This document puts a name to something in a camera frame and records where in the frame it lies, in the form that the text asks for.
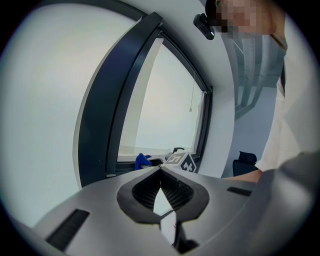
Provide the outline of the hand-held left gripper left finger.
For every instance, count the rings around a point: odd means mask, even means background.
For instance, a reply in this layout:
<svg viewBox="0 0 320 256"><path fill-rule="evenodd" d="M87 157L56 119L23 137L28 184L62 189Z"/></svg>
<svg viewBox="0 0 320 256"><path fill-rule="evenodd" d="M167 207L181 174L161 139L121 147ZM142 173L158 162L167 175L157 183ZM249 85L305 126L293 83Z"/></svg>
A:
<svg viewBox="0 0 320 256"><path fill-rule="evenodd" d="M34 231L47 239L75 210L89 213L65 248L69 256L178 256L157 224L133 221L119 207L122 185L153 169L133 171L87 185L46 213Z"/></svg>

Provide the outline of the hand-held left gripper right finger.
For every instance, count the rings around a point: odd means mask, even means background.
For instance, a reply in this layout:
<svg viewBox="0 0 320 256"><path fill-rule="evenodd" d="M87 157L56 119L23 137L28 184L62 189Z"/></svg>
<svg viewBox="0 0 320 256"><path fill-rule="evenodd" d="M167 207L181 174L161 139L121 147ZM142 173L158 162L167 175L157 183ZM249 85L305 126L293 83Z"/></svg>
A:
<svg viewBox="0 0 320 256"><path fill-rule="evenodd" d="M160 248L249 248L254 229L245 207L254 183L166 167L160 188L173 212L160 221Z"/></svg>

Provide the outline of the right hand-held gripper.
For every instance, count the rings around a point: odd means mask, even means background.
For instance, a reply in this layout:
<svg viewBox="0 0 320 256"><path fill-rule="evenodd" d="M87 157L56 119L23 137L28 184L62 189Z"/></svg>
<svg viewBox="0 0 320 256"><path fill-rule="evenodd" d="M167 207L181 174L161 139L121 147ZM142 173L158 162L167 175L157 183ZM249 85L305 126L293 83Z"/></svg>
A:
<svg viewBox="0 0 320 256"><path fill-rule="evenodd" d="M140 168L147 169L162 165L166 168L175 168L191 173L195 173L197 170L197 166L191 154L187 151L173 153L164 163L159 157L150 158L149 161L151 164L141 164Z"/></svg>

